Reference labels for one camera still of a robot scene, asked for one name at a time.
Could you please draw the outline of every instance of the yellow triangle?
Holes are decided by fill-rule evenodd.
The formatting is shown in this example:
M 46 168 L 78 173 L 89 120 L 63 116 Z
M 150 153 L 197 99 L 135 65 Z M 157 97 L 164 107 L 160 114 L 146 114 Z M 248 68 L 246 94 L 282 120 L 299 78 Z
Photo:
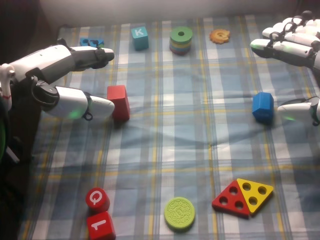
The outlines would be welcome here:
M 273 186 L 238 178 L 240 190 L 252 214 L 266 201 L 274 190 Z

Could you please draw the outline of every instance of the robotic arm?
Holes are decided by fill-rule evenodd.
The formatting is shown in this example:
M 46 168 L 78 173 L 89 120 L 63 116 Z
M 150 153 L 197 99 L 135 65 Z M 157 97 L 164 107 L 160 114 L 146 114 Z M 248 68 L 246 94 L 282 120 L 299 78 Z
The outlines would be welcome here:
M 252 51 L 262 58 L 274 58 L 294 66 L 305 66 L 320 74 L 320 19 L 311 11 L 289 17 L 262 32 L 263 39 L 251 42 Z M 320 124 L 320 98 L 294 99 L 278 107 L 287 120 Z
M 69 72 L 104 68 L 115 57 L 112 49 L 91 46 L 69 47 L 64 39 L 57 45 L 36 51 L 10 64 L 0 66 L 1 96 L 9 111 L 11 85 L 31 82 L 31 96 L 48 114 L 69 119 L 106 118 L 114 104 L 80 89 L 52 86 Z

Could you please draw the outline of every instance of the screw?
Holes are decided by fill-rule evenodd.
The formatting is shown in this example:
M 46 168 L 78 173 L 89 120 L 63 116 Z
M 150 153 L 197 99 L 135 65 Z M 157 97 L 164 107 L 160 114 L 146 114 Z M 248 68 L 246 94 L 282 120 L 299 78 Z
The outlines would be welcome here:
M 13 78 L 15 75 L 16 75 L 15 71 L 10 70 L 10 71 L 8 72 L 8 76 L 9 76 L 10 78 Z

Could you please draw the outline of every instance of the plaid tablecloth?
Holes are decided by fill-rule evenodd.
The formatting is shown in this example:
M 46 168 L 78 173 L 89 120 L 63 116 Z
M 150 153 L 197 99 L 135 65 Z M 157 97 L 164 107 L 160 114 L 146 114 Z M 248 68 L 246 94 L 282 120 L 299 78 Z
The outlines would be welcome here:
M 131 118 L 56 119 L 43 113 L 34 145 L 32 184 L 20 239 L 88 238 L 85 203 L 92 187 L 110 198 L 117 240 L 319 240 L 319 128 L 285 122 L 256 123 L 258 92 L 288 100 L 320 96 L 311 72 L 253 54 L 250 42 L 284 16 L 246 15 L 183 21 L 63 28 L 60 37 L 103 38 L 115 58 L 105 68 L 72 72 L 56 82 L 106 97 L 126 85 Z M 149 49 L 135 51 L 130 29 L 145 26 Z M 169 50 L 172 28 L 189 26 L 192 48 Z M 213 29 L 231 32 L 216 45 Z M 212 200 L 232 180 L 274 186 L 273 197 L 249 220 L 215 212 Z M 188 198 L 196 210 L 190 231 L 175 234 L 164 207 Z

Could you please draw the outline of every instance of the white wall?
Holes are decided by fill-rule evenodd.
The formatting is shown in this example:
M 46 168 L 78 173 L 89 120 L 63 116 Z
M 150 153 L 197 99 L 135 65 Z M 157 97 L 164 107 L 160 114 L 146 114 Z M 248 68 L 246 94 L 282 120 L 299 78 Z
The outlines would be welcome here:
M 295 0 L 40 0 L 55 28 L 140 23 L 211 16 L 292 13 Z

